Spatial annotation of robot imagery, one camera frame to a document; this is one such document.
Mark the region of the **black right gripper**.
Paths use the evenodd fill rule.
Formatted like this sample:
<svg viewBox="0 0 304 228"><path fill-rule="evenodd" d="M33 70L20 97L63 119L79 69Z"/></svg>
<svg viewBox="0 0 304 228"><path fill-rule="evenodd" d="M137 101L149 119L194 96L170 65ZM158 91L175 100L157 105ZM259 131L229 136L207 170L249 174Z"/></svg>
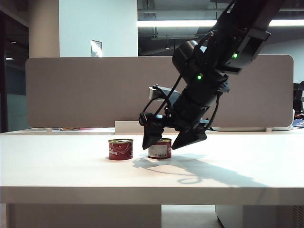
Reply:
<svg viewBox="0 0 304 228"><path fill-rule="evenodd" d="M157 143L166 128L180 132L171 146L173 150L207 139L204 130L211 121L202 120L202 117L211 107L211 102L202 104L162 102L159 108L152 113L146 111L147 107L149 104L139 115L139 124L144 127L142 142L144 150Z"/></svg>

